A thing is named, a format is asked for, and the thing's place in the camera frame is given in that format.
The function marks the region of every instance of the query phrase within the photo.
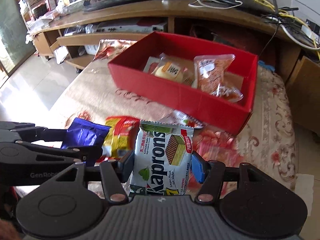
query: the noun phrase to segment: cable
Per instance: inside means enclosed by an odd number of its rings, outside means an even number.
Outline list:
[[[254,0],[255,2],[258,2],[270,9],[272,9],[273,11],[275,11],[275,6],[273,4],[271,4],[269,1],[267,0]],[[305,27],[307,27],[308,29],[310,29],[310,27],[308,26],[308,24],[306,24],[304,21],[302,21],[301,19],[299,19],[298,17],[296,16],[293,16],[293,15],[290,15],[287,11],[284,11],[284,10],[279,10],[279,13],[278,13],[281,17],[288,17],[288,18],[292,18],[294,20],[296,20],[297,22],[301,23],[302,25],[304,25]],[[313,44],[314,44],[314,48],[313,47],[310,47],[310,46],[307,46],[303,43],[301,43],[300,41],[298,41],[297,39],[295,39],[287,30],[287,28],[282,24],[282,22],[276,18],[276,17],[267,17],[271,20],[275,20],[277,23],[279,23],[281,25],[281,28],[283,29],[283,31],[285,32],[285,34],[287,34],[287,36],[293,41],[295,42],[296,44],[300,45],[301,47],[305,48],[305,49],[309,49],[309,50],[313,50],[313,51],[316,51],[317,52],[317,55],[319,57],[319,60],[320,60],[320,48],[318,48],[317,44],[316,44],[316,39],[315,37],[312,35],[312,40],[313,40]]]
[[[269,19],[275,20],[275,21],[281,23],[281,21],[280,21],[279,19],[275,18],[275,17],[270,17]],[[303,47],[303,48],[305,48],[305,49],[317,51],[317,52],[320,51],[320,48],[318,48],[316,45],[315,45],[315,47],[313,48],[313,47],[310,47],[310,46],[307,46],[307,45],[301,43],[300,41],[297,41],[297,40],[288,32],[287,28],[286,28],[284,25],[281,25],[281,27],[282,27],[283,31],[285,32],[285,34],[287,34],[288,37],[289,37],[292,41],[294,41],[295,43],[297,43],[297,44],[300,45],[301,47]]]
[[[193,7],[193,8],[203,8],[203,7],[207,7],[207,8],[212,8],[212,9],[220,9],[220,10],[225,10],[225,9],[231,9],[231,8],[236,8],[240,5],[242,5],[243,3],[239,0],[235,0],[235,2],[238,2],[239,4],[231,6],[231,7],[214,7],[214,6],[210,6],[207,4],[204,4],[203,2],[201,2],[201,0],[196,0],[193,3],[189,3],[188,6]]]
[[[270,44],[270,42],[273,40],[273,38],[276,36],[278,30],[279,30],[279,26],[280,26],[280,23],[278,21],[278,24],[277,24],[277,29],[275,31],[275,33],[272,35],[271,39],[268,41],[268,43],[264,46],[264,48],[262,49],[262,51],[260,52],[260,55],[259,57],[261,57],[262,53],[264,52],[264,50],[267,48],[267,46]]]

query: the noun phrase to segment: wafer image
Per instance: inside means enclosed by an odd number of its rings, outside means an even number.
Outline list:
[[[186,145],[183,138],[179,135],[171,135],[168,145],[165,149],[165,155],[170,165],[179,166],[186,151]]]

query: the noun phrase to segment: blue snack package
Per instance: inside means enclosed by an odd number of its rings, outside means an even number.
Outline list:
[[[110,126],[96,124],[85,119],[75,118],[67,129],[61,149],[80,146],[101,146],[106,138]]]

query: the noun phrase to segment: plastic food package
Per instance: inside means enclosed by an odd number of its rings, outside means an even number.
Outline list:
[[[205,124],[203,124],[196,118],[190,115],[187,115],[183,112],[180,112],[178,110],[174,110],[172,113],[160,119],[158,122],[170,123],[170,124],[181,124],[181,125],[193,127],[195,129],[200,129],[205,126]]]
[[[146,66],[143,69],[144,73],[152,74],[153,71],[158,67],[160,59],[157,57],[149,57]]]
[[[183,195],[191,165],[193,128],[140,121],[131,195]]]
[[[113,59],[122,51],[129,48],[136,41],[127,40],[100,40],[99,47],[93,60],[96,59]]]
[[[103,143],[103,155],[121,158],[127,151],[133,150],[139,121],[131,116],[108,117],[106,125],[111,128]]]
[[[217,131],[211,126],[206,126],[192,138],[193,150],[205,161],[218,160],[228,167],[238,167],[244,157],[238,153],[238,141],[235,137],[224,131]],[[221,197],[229,193],[234,187],[234,182],[225,182]],[[201,184],[198,183],[192,172],[189,175],[187,194],[194,197]]]
[[[80,146],[102,146],[110,126],[96,124],[81,118],[75,118],[67,129],[61,149]]]
[[[160,62],[152,74],[156,77],[192,86],[195,78],[192,72],[187,68],[186,61],[187,60],[167,56],[162,53],[160,55]]]
[[[73,5],[66,6],[63,0],[59,0],[58,5],[54,10],[57,13],[59,13],[61,16],[65,16],[71,13],[81,11],[83,8],[84,8],[84,5],[82,2],[77,2]]]
[[[234,54],[195,57],[194,63],[198,74],[198,88],[203,92],[224,98],[230,102],[240,101],[243,98],[243,94],[224,78],[226,69],[234,59]]]

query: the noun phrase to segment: red cardboard box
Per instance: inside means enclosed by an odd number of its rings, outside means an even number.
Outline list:
[[[244,98],[230,103],[199,89],[142,72],[149,56],[159,57],[161,53],[189,60],[199,55],[236,55],[228,71],[243,77],[241,92]],[[183,35],[153,32],[111,60],[109,69],[118,88],[180,110],[236,135],[252,113],[257,62],[257,55],[240,49]]]

